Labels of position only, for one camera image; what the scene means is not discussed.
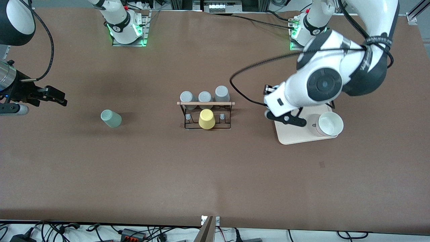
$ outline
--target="connector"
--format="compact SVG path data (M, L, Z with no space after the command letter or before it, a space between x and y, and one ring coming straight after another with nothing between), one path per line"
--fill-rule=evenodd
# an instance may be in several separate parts
M36 242L35 239L32 239L30 237L27 237L27 235L23 235L23 234L17 234L14 235L11 239L10 242Z
M160 236L158 236L158 238L160 239L160 242L166 242L167 241L167 235L165 233L160 234Z
M143 242L145 239L144 233L138 233L134 230L123 229L121 233L121 241L126 242Z
M243 242L242 238L240 237L239 230L237 228L234 228L236 231L236 242Z

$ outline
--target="gray cup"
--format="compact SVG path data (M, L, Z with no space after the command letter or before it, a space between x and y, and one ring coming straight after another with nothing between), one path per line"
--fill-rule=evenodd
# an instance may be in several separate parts
M197 102L197 98L190 92L184 91L181 93L181 102ZM197 107L197 105L185 105L185 108L188 110L193 110Z
M199 94L199 102L212 102L212 95L209 92L203 91ZM211 109L213 105L199 105L201 109Z
M215 89L215 101L216 102L229 102L230 94L226 86L218 86Z

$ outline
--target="yellow cup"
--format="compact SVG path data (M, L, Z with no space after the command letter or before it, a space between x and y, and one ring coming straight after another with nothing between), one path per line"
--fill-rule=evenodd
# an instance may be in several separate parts
M215 126L215 116L212 110L203 109L200 112L199 125L205 130L212 129Z

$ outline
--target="beige tray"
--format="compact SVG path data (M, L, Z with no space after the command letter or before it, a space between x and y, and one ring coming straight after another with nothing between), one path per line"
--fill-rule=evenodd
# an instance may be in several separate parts
M305 127L298 127L290 124L283 124L281 122L275 122L276 132L278 134L279 142L283 145L291 145L302 142L309 142L315 140L326 140L333 139L334 137L327 137L320 135L313 124L316 124L319 116L324 112L329 112L332 109L323 104L319 106L304 107L300 114L301 118L306 119L307 123Z

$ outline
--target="cup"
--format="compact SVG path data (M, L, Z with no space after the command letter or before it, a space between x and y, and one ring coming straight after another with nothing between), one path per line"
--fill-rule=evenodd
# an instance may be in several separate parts
M230 94L226 86L218 86L215 89L215 101L216 102L229 102Z
M119 114L109 109L106 109L103 112L101 112L100 117L111 128L118 127L121 124L121 121L123 120Z
M199 94L199 102L212 102L212 95L209 92L203 91ZM199 105L201 109L211 109L213 105Z
M215 116L212 110L203 109L200 112L199 125L205 130L212 129L215 126Z
M333 137L342 132L344 122L342 118L333 112L325 112L321 114L316 122L316 130L323 136Z
M197 102L197 98L190 92L184 91L180 96L181 102ZM197 105L185 105L185 108L188 110L193 110L197 107Z

